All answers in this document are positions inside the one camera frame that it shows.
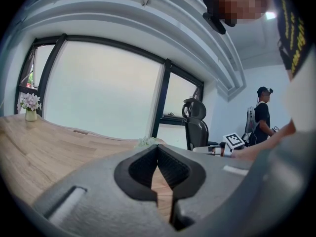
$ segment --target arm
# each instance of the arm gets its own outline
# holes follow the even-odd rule
[[[232,157],[245,160],[255,160],[260,151],[274,148],[281,141],[282,138],[295,133],[295,131],[295,126],[293,124],[293,121],[291,120],[289,124],[284,126],[269,140],[266,140],[252,147],[245,148],[243,150],[234,150],[232,153]]]
[[[265,120],[259,121],[259,127],[264,133],[268,134],[270,137],[274,135],[274,132],[268,127]]]

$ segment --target glass window pane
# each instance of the glass window pane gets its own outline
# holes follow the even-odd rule
[[[30,72],[24,78],[22,78],[20,85],[37,90],[37,88],[34,87],[33,74],[34,74],[34,71],[33,71],[33,64],[32,64]]]
[[[157,138],[163,140],[168,145],[187,149],[187,137],[185,126],[160,124]]]
[[[44,118],[108,137],[143,138],[161,67],[122,49],[67,41],[49,77]]]
[[[40,84],[40,77],[43,73],[44,66],[54,46],[55,45],[39,46],[35,51],[34,67],[33,67],[34,69],[33,86],[34,87],[38,87]]]
[[[182,117],[183,101],[193,97],[197,87],[183,78],[171,73],[163,114],[173,113]]]

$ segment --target small device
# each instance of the small device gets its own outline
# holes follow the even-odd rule
[[[245,142],[236,133],[231,133],[223,136],[223,141],[226,143],[224,149],[224,156],[230,157],[233,150],[243,149]]]

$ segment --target desk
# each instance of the desk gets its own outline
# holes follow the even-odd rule
[[[1,117],[1,175],[12,193],[32,205],[42,192],[83,164],[131,150],[137,142],[62,127],[40,116],[35,122],[25,121],[24,114]],[[158,194],[161,215],[168,220],[172,190],[159,169],[152,190]]]

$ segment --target black t-shirt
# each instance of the black t-shirt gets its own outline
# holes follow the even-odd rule
[[[261,103],[255,108],[255,120],[257,123],[264,120],[266,121],[268,127],[270,127],[270,113],[266,103]],[[254,144],[261,143],[268,138],[268,135],[260,129],[259,125],[256,127],[254,135],[257,137]]]
[[[291,70],[293,76],[301,69],[313,41],[310,35],[313,7],[306,7],[302,0],[274,0],[277,10],[277,26],[280,34],[281,57],[285,68]]]

